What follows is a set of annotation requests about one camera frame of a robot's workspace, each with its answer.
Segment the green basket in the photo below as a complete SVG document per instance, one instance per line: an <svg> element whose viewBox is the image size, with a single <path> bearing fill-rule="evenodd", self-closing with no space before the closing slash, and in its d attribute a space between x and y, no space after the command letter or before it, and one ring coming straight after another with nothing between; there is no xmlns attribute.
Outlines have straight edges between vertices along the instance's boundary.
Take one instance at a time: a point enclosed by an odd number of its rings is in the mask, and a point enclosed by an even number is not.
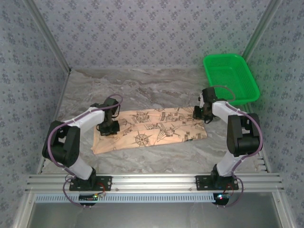
<svg viewBox="0 0 304 228"><path fill-rule="evenodd" d="M204 58L204 67L210 85L231 89L236 100L232 105L244 105L260 97L257 84L242 56L237 54L209 55ZM224 88L215 88L218 98L231 100L233 96Z"/></svg>

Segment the blue patterned wall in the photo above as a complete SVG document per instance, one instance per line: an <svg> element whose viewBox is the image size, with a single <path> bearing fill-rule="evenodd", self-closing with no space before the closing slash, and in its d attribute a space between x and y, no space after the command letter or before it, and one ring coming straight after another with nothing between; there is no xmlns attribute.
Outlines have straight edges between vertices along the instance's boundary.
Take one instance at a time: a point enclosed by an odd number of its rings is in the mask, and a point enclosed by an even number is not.
<svg viewBox="0 0 304 228"><path fill-rule="evenodd" d="M22 0L0 1L0 227L35 173L66 74Z"/></svg>
<svg viewBox="0 0 304 228"><path fill-rule="evenodd" d="M249 60L261 97L265 148L304 227L304 3L285 0Z"/></svg>
<svg viewBox="0 0 304 228"><path fill-rule="evenodd" d="M193 66L242 53L269 0L34 0L70 67Z"/></svg>

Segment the black mounting plate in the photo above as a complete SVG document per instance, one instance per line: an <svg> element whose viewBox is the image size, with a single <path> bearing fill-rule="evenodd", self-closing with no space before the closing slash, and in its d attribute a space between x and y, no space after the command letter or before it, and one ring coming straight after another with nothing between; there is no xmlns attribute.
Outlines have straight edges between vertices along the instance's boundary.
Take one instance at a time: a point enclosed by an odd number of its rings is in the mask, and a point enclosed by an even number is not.
<svg viewBox="0 0 304 228"><path fill-rule="evenodd" d="M98 183L102 183L104 185L105 191L110 191L112 186L112 177L111 176L96 176L96 184L92 189L88 190L83 189L81 186L77 186L75 179L71 180L70 183L70 191L103 191L103 186Z"/></svg>
<svg viewBox="0 0 304 228"><path fill-rule="evenodd" d="M218 186L215 186L214 181L211 175L199 175L195 176L196 190L204 191L204 190L238 190L238 182L237 179L233 177L222 177L224 180L218 182Z"/></svg>

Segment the fabric pattern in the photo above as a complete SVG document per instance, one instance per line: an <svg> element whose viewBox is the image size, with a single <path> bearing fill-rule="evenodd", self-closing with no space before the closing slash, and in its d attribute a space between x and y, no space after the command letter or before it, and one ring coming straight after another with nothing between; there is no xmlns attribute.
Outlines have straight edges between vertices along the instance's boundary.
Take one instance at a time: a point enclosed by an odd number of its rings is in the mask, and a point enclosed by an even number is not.
<svg viewBox="0 0 304 228"><path fill-rule="evenodd" d="M283 1L249 60L261 97L259 114L273 172L280 172L304 227L304 3Z"/></svg>
<svg viewBox="0 0 304 228"><path fill-rule="evenodd" d="M35 0L70 67L201 66L244 50L269 0Z"/></svg>
<svg viewBox="0 0 304 228"><path fill-rule="evenodd" d="M37 170L66 74L22 0L0 1L0 227Z"/></svg>
<svg viewBox="0 0 304 228"><path fill-rule="evenodd" d="M201 120L193 119L193 107L158 108L120 112L117 134L101 135L101 126L94 129L93 153L181 143L207 137Z"/></svg>

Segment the patterned wallpaper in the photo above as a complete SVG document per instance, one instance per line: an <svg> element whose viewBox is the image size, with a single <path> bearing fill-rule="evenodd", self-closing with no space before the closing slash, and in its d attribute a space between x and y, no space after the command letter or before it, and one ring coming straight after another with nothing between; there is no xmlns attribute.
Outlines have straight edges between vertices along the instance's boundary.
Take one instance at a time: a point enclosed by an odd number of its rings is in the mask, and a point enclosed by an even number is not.
<svg viewBox="0 0 304 228"><path fill-rule="evenodd" d="M273 172L280 172L295 219L304 227L304 3L285 0L249 60Z"/></svg>
<svg viewBox="0 0 304 228"><path fill-rule="evenodd" d="M242 53L269 0L34 0L70 67L193 66Z"/></svg>
<svg viewBox="0 0 304 228"><path fill-rule="evenodd" d="M35 173L66 74L22 0L0 1L0 227Z"/></svg>

